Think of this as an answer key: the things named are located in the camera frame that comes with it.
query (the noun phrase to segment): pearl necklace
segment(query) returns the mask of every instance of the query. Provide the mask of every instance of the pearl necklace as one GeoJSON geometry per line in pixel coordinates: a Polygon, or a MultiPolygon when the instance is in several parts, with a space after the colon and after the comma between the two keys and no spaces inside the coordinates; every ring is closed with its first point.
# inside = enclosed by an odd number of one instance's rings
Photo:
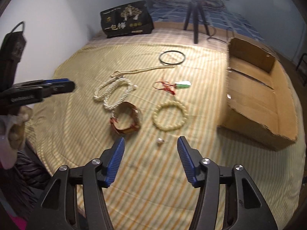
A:
{"type": "Polygon", "coordinates": [[[162,131],[174,131],[174,130],[178,130],[180,129],[182,126],[184,126],[184,124],[186,123],[188,119],[188,111],[186,109],[186,107],[180,103],[179,101],[173,101],[173,100],[170,100],[168,102],[165,102],[165,103],[162,103],[160,105],[158,105],[156,107],[156,109],[154,110],[153,112],[153,116],[152,116],[152,120],[153,120],[153,123],[154,125],[162,130],[162,131]],[[176,106],[177,108],[179,108],[183,114],[183,120],[180,122],[180,123],[175,123],[173,125],[169,125],[169,126],[164,126],[164,125],[161,125],[160,123],[158,123],[157,121],[157,118],[158,118],[158,113],[163,109],[163,108],[168,108],[168,107],[171,107],[171,106],[176,106]]]}
{"type": "Polygon", "coordinates": [[[114,71],[111,73],[110,78],[102,83],[100,86],[96,88],[94,91],[94,100],[96,101],[102,101],[103,100],[103,107],[109,111],[114,110],[117,108],[129,95],[129,93],[133,90],[136,89],[136,85],[133,85],[131,80],[124,78],[125,74],[136,74],[136,73],[142,73],[142,72],[147,72],[151,70],[156,70],[156,69],[165,69],[165,68],[174,68],[176,66],[156,66],[156,67],[148,67],[148,68],[142,68],[142,69],[135,69],[135,70],[127,70],[127,71],[114,71]],[[111,96],[111,94],[120,86],[127,84],[128,87],[125,90],[124,94],[115,102],[113,105],[108,104],[108,100],[111,96]],[[105,92],[98,96],[99,91],[109,85],[109,87],[105,90],[105,92]]]}

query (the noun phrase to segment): open cardboard box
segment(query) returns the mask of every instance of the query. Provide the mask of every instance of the open cardboard box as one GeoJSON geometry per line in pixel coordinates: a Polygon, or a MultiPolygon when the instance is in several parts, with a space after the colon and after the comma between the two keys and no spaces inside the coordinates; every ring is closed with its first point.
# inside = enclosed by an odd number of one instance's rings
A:
{"type": "Polygon", "coordinates": [[[220,126],[281,150],[297,139],[292,92],[277,59],[238,38],[229,45],[227,87],[220,126]]]}

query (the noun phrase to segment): lamp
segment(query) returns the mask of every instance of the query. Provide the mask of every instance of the lamp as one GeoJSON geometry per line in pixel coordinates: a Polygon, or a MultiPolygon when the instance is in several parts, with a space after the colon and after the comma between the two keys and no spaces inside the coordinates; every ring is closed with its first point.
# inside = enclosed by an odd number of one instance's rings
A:
{"type": "Polygon", "coordinates": [[[199,2],[199,0],[189,0],[188,11],[187,11],[187,16],[185,19],[185,25],[183,27],[183,30],[187,30],[191,13],[193,13],[194,44],[198,43],[198,11],[201,14],[201,18],[205,26],[206,34],[209,35],[209,28],[206,22],[205,13],[204,13],[202,4],[199,2]]]}

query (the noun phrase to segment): black bangle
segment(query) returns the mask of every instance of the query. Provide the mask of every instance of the black bangle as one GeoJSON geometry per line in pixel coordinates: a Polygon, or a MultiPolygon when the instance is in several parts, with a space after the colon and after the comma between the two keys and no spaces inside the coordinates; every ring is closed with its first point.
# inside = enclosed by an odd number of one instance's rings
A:
{"type": "Polygon", "coordinates": [[[180,65],[180,64],[182,64],[185,61],[185,59],[186,59],[185,54],[180,52],[180,51],[177,51],[177,50],[165,51],[164,53],[161,53],[160,56],[159,56],[160,63],[164,64],[164,65],[180,65]],[[183,61],[178,62],[178,63],[166,63],[166,62],[161,60],[162,55],[165,54],[165,53],[180,53],[180,54],[183,55],[183,61]]]}

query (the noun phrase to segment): mattress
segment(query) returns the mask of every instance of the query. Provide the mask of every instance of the mattress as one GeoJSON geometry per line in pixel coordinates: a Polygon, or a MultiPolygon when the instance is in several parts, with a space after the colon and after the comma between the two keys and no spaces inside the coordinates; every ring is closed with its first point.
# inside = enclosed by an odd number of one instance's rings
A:
{"type": "MultiPolygon", "coordinates": [[[[187,8],[152,8],[148,10],[154,22],[185,22],[187,8]]],[[[260,33],[251,25],[249,21],[240,14],[222,10],[204,10],[206,22],[213,27],[227,29],[231,27],[234,32],[264,42],[260,33]]],[[[202,23],[201,15],[198,15],[199,24],[202,23]]]]}
{"type": "MultiPolygon", "coordinates": [[[[190,31],[157,27],[150,35],[112,39],[97,35],[58,67],[53,78],[74,80],[76,90],[35,105],[34,117],[26,126],[27,138],[50,174],[62,164],[85,165],[110,148],[116,137],[108,123],[110,111],[93,101],[95,88],[114,70],[158,66],[161,52],[182,51],[187,59],[174,69],[126,75],[138,86],[126,101],[140,108],[143,125],[137,134],[125,137],[125,153],[116,180],[103,190],[114,228],[188,229],[199,190],[188,183],[177,153],[177,138],[185,136],[202,156],[218,165],[242,164],[267,201],[279,229],[283,229],[298,205],[305,163],[302,109],[297,94],[291,87],[298,140],[282,151],[263,149],[251,139],[217,128],[225,86],[226,45],[209,42],[200,34],[199,45],[195,46],[192,35],[190,31]],[[191,88],[178,90],[176,95],[188,108],[188,121],[182,129],[170,133],[156,129],[151,120],[157,104],[172,99],[170,94],[151,87],[162,75],[169,82],[192,83],[191,88]],[[156,143],[159,137],[167,141],[162,146],[156,143]]],[[[116,90],[110,103],[124,90],[116,90]]],[[[176,111],[161,116],[162,124],[180,120],[176,111]]],[[[225,187],[220,190],[216,229],[222,228],[224,216],[225,187]]],[[[84,213],[81,187],[78,207],[84,213]]]]}

